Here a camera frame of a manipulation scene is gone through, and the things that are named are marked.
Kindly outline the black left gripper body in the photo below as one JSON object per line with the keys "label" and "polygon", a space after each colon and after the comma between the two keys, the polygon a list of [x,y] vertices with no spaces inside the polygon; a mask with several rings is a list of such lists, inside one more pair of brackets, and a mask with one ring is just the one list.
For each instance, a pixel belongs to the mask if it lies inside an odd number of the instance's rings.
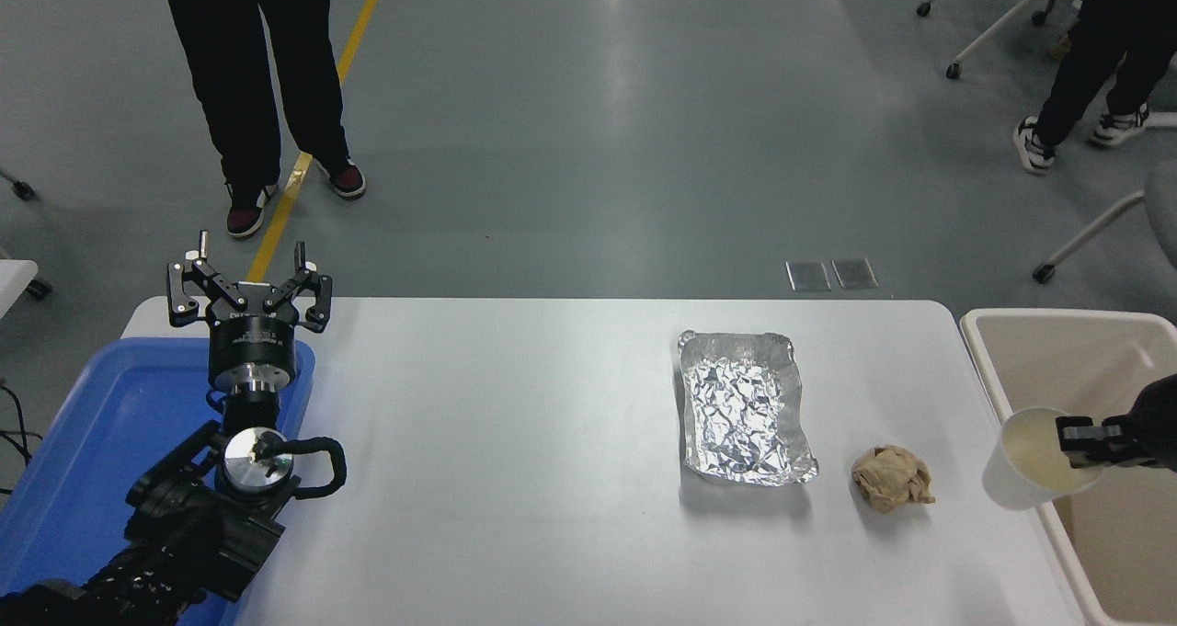
{"label": "black left gripper body", "polygon": [[237,284],[245,308],[210,304],[210,385],[213,388],[282,388],[297,378],[295,325],[290,299],[270,284]]}

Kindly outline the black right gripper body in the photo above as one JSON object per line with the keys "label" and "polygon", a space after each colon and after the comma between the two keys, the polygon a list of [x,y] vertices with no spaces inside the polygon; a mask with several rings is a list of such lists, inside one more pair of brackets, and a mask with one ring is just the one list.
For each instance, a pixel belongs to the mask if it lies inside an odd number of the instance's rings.
{"label": "black right gripper body", "polygon": [[1136,442],[1150,451],[1161,468],[1176,471],[1176,377],[1148,384],[1126,414]]}

